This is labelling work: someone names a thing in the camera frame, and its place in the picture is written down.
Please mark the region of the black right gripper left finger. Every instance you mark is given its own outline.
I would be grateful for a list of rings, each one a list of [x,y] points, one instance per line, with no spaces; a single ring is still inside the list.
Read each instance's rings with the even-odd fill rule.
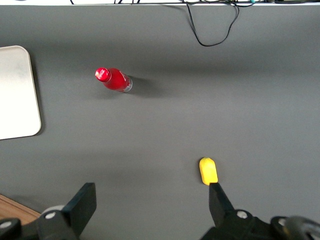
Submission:
[[[66,205],[46,209],[36,221],[40,240],[78,240],[97,208],[96,185],[85,183]]]

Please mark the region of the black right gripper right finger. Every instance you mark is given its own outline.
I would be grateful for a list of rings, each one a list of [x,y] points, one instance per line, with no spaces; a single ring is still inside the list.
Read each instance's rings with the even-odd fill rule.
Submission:
[[[270,224],[246,210],[235,209],[219,183],[209,185],[209,211],[214,226],[203,240],[273,240]]]

